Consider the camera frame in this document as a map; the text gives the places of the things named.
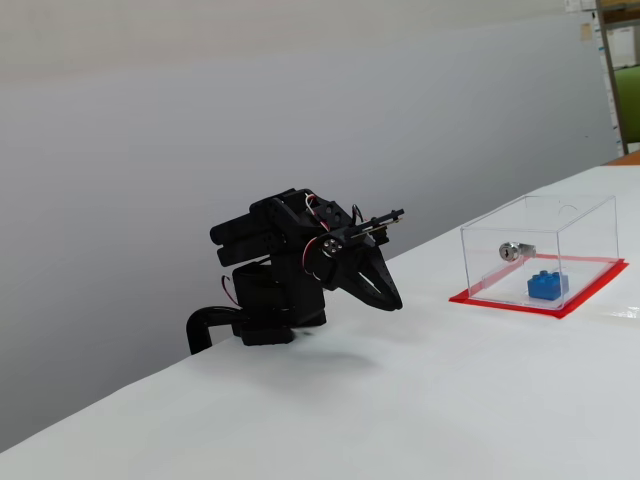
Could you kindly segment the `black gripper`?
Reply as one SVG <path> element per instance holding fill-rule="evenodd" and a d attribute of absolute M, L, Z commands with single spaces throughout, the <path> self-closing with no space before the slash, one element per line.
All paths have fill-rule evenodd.
<path fill-rule="evenodd" d="M 330 291 L 341 289 L 366 305 L 397 311 L 402 299 L 373 229 L 357 205 L 345 210 L 313 192 L 302 194 L 298 244 L 313 245 L 313 276 Z"/>

